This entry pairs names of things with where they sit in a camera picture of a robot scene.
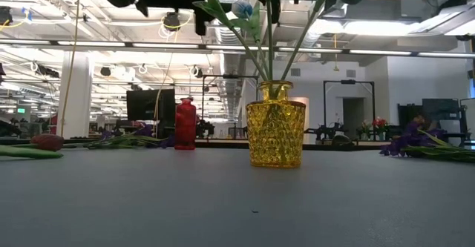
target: black frame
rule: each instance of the black frame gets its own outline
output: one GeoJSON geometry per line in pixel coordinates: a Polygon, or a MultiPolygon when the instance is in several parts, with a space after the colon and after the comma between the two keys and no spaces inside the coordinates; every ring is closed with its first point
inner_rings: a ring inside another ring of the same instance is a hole
{"type": "MultiPolygon", "coordinates": [[[[373,101],[373,120],[376,119],[376,99],[374,96],[374,82],[373,81],[356,81],[356,80],[324,80],[324,125],[327,126],[327,83],[340,83],[342,85],[370,84],[371,96],[373,101]]],[[[373,141],[376,141],[376,127],[373,126],[373,141]]]]}
{"type": "Polygon", "coordinates": [[[239,76],[239,75],[203,75],[203,85],[201,86],[201,90],[202,90],[202,96],[201,96],[201,118],[204,119],[204,115],[205,115],[205,108],[204,108],[204,104],[205,104],[205,80],[206,80],[206,77],[222,77],[223,79],[246,79],[246,78],[250,78],[250,79],[254,79],[255,80],[255,100],[257,101],[258,100],[258,96],[259,96],[259,93],[258,93],[258,83],[259,83],[259,76],[239,76]]]}

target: green flower stem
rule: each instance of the green flower stem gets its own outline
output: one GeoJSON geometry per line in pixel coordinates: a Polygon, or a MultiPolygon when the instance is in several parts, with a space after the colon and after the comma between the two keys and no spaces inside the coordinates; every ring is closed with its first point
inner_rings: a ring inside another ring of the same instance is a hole
{"type": "Polygon", "coordinates": [[[266,0],[267,7],[267,38],[269,45],[269,80],[273,79],[272,67],[274,63],[274,50],[272,43],[272,0],[266,0]]]}
{"type": "Polygon", "coordinates": [[[255,39],[255,44],[258,46],[259,54],[262,58],[262,65],[264,66],[264,70],[267,73],[267,78],[271,79],[271,76],[269,75],[269,68],[267,67],[267,63],[266,63],[266,55],[262,51],[261,41],[259,39],[255,39]]]}
{"type": "Polygon", "coordinates": [[[257,59],[255,58],[254,54],[252,54],[252,51],[249,49],[249,47],[247,46],[246,44],[246,40],[244,40],[244,38],[242,37],[242,35],[240,35],[236,29],[234,27],[230,27],[229,28],[236,36],[237,36],[237,39],[239,39],[240,43],[244,46],[244,48],[246,49],[246,52],[249,56],[251,56],[251,59],[252,59],[252,62],[254,62],[255,64],[255,67],[259,70],[259,73],[261,74],[262,76],[262,79],[264,79],[264,81],[267,80],[267,76],[264,74],[264,71],[262,70],[261,66],[259,65],[259,62],[257,61],[257,59]]]}
{"type": "Polygon", "coordinates": [[[295,59],[295,56],[297,56],[298,49],[300,49],[300,46],[302,45],[302,42],[304,42],[305,35],[307,34],[308,30],[310,29],[310,26],[312,26],[312,21],[315,18],[315,16],[317,15],[318,10],[320,10],[320,7],[318,9],[313,8],[312,14],[310,14],[310,17],[309,17],[309,21],[305,25],[304,31],[300,35],[300,38],[298,39],[297,45],[295,46],[294,52],[292,52],[292,55],[290,56],[290,59],[289,59],[289,62],[287,63],[284,74],[282,74],[281,80],[285,80],[285,78],[287,77],[287,74],[289,73],[289,70],[292,67],[292,63],[295,59]]]}

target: artificial flower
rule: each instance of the artificial flower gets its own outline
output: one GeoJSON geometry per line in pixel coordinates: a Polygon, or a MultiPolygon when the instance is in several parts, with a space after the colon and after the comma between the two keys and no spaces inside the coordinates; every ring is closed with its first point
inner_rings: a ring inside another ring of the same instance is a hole
{"type": "Polygon", "coordinates": [[[252,6],[245,1],[236,1],[232,4],[231,11],[238,18],[247,19],[252,15],[252,6]]]}

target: potted flower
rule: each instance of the potted flower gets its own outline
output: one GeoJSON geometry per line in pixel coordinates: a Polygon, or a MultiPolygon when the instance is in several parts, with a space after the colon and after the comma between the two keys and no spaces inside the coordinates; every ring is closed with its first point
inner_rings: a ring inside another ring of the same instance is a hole
{"type": "Polygon", "coordinates": [[[373,120],[373,127],[376,129],[379,140],[384,141],[384,132],[388,131],[389,125],[387,124],[386,119],[376,118],[373,120]]]}
{"type": "Polygon", "coordinates": [[[263,101],[252,102],[246,106],[251,164],[274,168],[296,168],[301,164],[305,104],[288,100],[287,92],[292,88],[292,83],[285,79],[307,31],[315,18],[318,17],[317,14],[326,0],[315,0],[307,25],[302,31],[280,79],[275,78],[272,68],[274,50],[272,46],[271,1],[265,0],[268,25],[266,36],[269,42],[268,56],[264,54],[261,46],[261,3],[259,1],[254,7],[245,1],[233,3],[232,12],[237,16],[236,19],[229,19],[226,16],[219,0],[196,1],[194,5],[214,16],[237,36],[263,79],[259,86],[263,94],[263,101]],[[237,32],[237,27],[253,39],[257,46],[256,54],[250,50],[246,40],[237,32]]]}
{"type": "Polygon", "coordinates": [[[361,140],[368,140],[371,135],[371,126],[366,123],[366,120],[364,120],[361,124],[361,127],[357,130],[358,136],[361,140]]]}

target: white wall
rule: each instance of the white wall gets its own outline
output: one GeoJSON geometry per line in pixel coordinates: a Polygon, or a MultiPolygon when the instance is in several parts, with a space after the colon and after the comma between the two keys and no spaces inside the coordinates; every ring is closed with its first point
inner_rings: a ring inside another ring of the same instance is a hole
{"type": "MultiPolygon", "coordinates": [[[[389,120],[389,85],[387,76],[387,57],[382,57],[366,66],[366,79],[367,81],[374,82],[376,116],[389,120]]],[[[373,103],[370,100],[367,100],[365,103],[364,115],[365,119],[371,122],[373,119],[373,103]]]]}
{"type": "MultiPolygon", "coordinates": [[[[463,43],[452,50],[464,52],[463,43]]],[[[398,125],[397,105],[421,105],[422,99],[468,97],[467,60],[384,57],[368,65],[366,76],[376,86],[376,116],[398,125]]]]}
{"type": "MultiPolygon", "coordinates": [[[[274,62],[274,79],[280,79],[286,62],[274,62]]],[[[291,97],[309,98],[309,127],[318,128],[324,124],[324,80],[343,80],[347,78],[347,70],[356,70],[354,80],[365,80],[365,68],[357,62],[339,62],[340,71],[334,71],[335,62],[325,65],[320,62],[297,62],[292,68],[300,68],[301,76],[290,76],[286,80],[294,84],[289,92],[291,97]]],[[[251,61],[246,61],[246,73],[252,74],[255,66],[251,61]]],[[[339,83],[327,83],[327,124],[340,119],[343,122],[342,98],[365,98],[371,100],[371,94],[361,85],[342,85],[339,83]]]]}

